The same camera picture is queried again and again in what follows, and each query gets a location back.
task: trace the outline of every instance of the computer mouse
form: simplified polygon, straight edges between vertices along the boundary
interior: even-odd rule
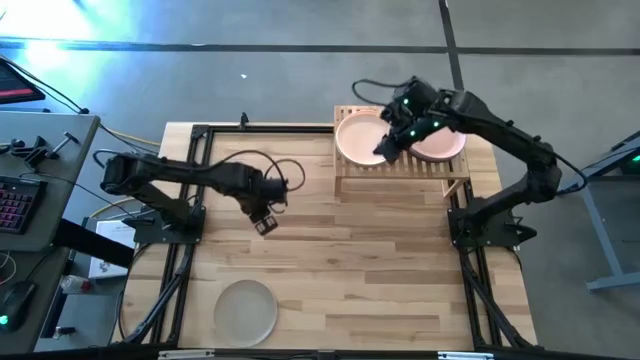
[[[36,291],[36,284],[25,280],[9,287],[0,305],[0,331],[13,332],[22,326]]]

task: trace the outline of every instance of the pink plate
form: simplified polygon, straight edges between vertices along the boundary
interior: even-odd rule
[[[361,110],[347,116],[336,130],[336,147],[349,161],[361,166],[375,166],[384,163],[382,155],[373,150],[382,137],[389,132],[389,124],[380,119],[374,110]]]
[[[423,141],[413,144],[409,152],[424,161],[446,161],[458,155],[464,148],[466,141],[465,134],[443,128]]]

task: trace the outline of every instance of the desk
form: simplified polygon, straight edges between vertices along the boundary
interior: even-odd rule
[[[26,146],[32,146],[36,135],[39,135],[52,149],[64,140],[63,133],[68,131],[80,141],[80,144],[70,142],[60,150],[59,159],[43,161],[38,170],[75,182],[99,124],[100,119],[95,115],[3,111],[0,112],[0,125],[3,128],[0,142],[19,139],[23,140]],[[24,166],[24,159],[8,153],[0,155],[0,175],[18,177],[25,172],[30,171]],[[73,191],[73,185],[66,181],[39,178],[36,175],[27,176],[48,182],[45,196],[23,235],[0,233],[0,250],[39,251],[47,247],[53,240]]]
[[[168,123],[161,155],[184,160],[192,125]],[[255,279],[271,288],[279,303],[276,328],[259,348],[472,349],[458,253],[448,235],[449,203],[439,181],[346,180],[337,202],[331,135],[218,134],[213,144],[212,162],[257,149],[276,160],[299,161],[307,180],[290,194],[289,207],[277,216],[279,228],[265,238],[235,200],[207,189],[207,222],[191,271],[181,348],[229,347],[216,337],[216,299],[228,284]],[[466,153],[476,196],[498,191],[491,145],[470,136]],[[266,160],[252,154],[235,160],[267,168]],[[283,172],[292,184],[301,180],[295,166],[283,164]],[[178,196],[179,184],[157,186]],[[153,245],[132,269],[123,306],[127,333],[158,295],[166,252],[167,246]],[[515,257],[487,248],[487,261],[497,303],[535,343]],[[168,309],[163,340],[173,303]],[[484,309],[480,314],[488,338]]]
[[[54,147],[64,139],[63,133],[68,131],[80,141],[80,144],[67,144],[60,151],[58,160],[45,160],[38,168],[44,173],[75,182],[99,123],[100,119],[94,115],[3,111],[0,112],[0,125],[5,131],[0,135],[0,142],[16,138],[24,140],[26,146],[31,146],[36,135],[40,135],[49,146]],[[23,159],[9,154],[0,155],[1,175],[17,177],[28,171]],[[17,264],[17,272],[13,279],[0,286],[0,300],[4,299],[6,291],[13,283],[25,279],[46,251],[39,252],[51,243],[56,234],[56,228],[73,190],[73,185],[67,182],[49,178],[43,180],[48,182],[47,191],[27,232],[24,235],[0,233],[0,250],[12,250],[11,256]],[[37,270],[32,280],[38,288],[29,307],[29,315],[16,332],[0,333],[0,354],[33,351],[68,258],[68,249],[57,248]],[[11,263],[6,265],[7,269],[11,269],[11,266]]]

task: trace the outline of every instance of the plate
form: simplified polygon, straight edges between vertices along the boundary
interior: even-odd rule
[[[336,130],[336,147],[342,156],[361,166],[376,166],[385,162],[373,150],[389,132],[390,126],[380,119],[380,112],[361,110],[347,116]]]
[[[429,135],[423,141],[411,145],[409,152],[424,161],[447,161],[458,155],[464,149],[466,142],[467,136],[465,134],[443,128]]]
[[[216,336],[235,347],[250,347],[266,339],[276,325],[278,302],[268,287],[240,280],[222,291],[213,311]]]

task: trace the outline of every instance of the metal stand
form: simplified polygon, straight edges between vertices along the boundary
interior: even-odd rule
[[[625,180],[628,178],[624,176],[604,177],[603,175],[619,168],[623,163],[630,161],[634,157],[638,156],[638,154],[640,154],[640,131],[612,147],[610,155],[607,155],[601,161],[582,170],[582,172],[587,176],[590,182]],[[581,183],[582,180],[579,177],[574,177],[563,183],[561,190],[576,188]],[[598,211],[598,207],[596,206],[589,187],[590,185],[587,184],[580,194],[582,195],[584,204],[587,207],[589,216],[591,217],[591,222],[596,230],[600,246],[602,246],[602,250],[607,259],[612,275],[587,282],[587,289],[589,291],[595,291],[640,284],[640,272],[625,273],[623,270],[619,254],[615,249],[616,246],[610,238],[609,232],[605,226],[605,219],[600,214],[600,211]]]

